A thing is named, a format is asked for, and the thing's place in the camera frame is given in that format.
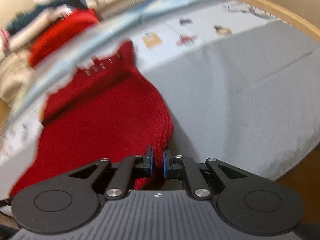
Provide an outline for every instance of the circular cap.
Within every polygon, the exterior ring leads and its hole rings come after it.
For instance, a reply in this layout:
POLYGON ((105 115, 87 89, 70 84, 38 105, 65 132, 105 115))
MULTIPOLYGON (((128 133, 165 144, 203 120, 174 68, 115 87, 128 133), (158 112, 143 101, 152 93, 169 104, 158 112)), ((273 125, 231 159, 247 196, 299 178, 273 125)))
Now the circular cap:
POLYGON ((204 189, 204 188, 197 189, 195 191, 195 195, 198 196, 198 197, 207 197, 207 196, 210 195, 210 191, 207 190, 207 189, 204 189))
POLYGON ((246 195, 245 203, 255 211, 273 212, 281 207, 282 199, 273 192, 259 190, 246 195))
POLYGON ((107 190, 107 195, 109 197, 119 197, 122 194, 122 191, 118 188, 112 188, 107 190))
POLYGON ((46 212, 57 212, 67 208, 72 202, 72 196, 61 190, 50 190, 38 195, 35 205, 46 212))

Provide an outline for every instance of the bright red cloth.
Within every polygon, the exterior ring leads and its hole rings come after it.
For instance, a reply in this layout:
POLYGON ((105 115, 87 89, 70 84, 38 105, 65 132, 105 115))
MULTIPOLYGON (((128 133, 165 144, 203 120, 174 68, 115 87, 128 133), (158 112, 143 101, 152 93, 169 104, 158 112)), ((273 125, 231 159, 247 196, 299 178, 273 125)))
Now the bright red cloth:
POLYGON ((69 17, 58 21, 40 35, 31 49, 30 66, 34 67, 72 37, 97 23, 99 20, 93 9, 75 10, 69 17))
MULTIPOLYGON (((124 43, 118 55, 95 60, 99 71, 92 67, 91 76, 78 70, 69 85, 49 98, 36 161, 11 195, 100 158, 120 162, 143 155, 148 145, 154 146, 155 164, 162 165, 173 132, 168 109, 134 65, 132 42, 124 43)), ((142 187, 148 180, 139 182, 142 187)))

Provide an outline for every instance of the beige cloth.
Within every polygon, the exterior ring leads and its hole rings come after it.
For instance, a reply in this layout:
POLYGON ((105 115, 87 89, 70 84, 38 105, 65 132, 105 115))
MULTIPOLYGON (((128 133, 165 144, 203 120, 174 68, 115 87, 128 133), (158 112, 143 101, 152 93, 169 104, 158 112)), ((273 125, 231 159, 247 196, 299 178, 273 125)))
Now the beige cloth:
POLYGON ((0 99, 10 107, 19 104, 34 79, 29 56, 30 51, 21 48, 0 62, 0 99))

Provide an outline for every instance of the gray fabric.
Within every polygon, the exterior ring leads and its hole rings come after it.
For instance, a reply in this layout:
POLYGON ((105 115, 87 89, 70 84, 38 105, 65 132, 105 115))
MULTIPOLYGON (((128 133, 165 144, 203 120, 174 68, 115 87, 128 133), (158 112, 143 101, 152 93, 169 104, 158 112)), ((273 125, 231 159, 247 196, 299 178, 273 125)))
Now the gray fabric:
POLYGON ((318 43, 282 22, 142 73, 174 121, 174 154, 214 157, 277 179, 320 136, 318 43))

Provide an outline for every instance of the light blue fabric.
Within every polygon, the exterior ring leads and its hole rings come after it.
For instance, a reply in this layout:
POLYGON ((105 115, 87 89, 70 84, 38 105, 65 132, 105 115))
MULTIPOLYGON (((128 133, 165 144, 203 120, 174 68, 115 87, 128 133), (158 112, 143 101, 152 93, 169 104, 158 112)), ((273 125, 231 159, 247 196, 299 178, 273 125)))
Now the light blue fabric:
POLYGON ((55 82, 70 73, 76 65, 90 57, 97 49, 110 41, 115 35, 128 28, 158 15, 187 7, 201 0, 155 0, 140 10, 128 11, 107 22, 83 32, 67 43, 56 55, 59 56, 52 68, 45 73, 26 94, 20 107, 12 113, 12 120, 20 114, 55 82))

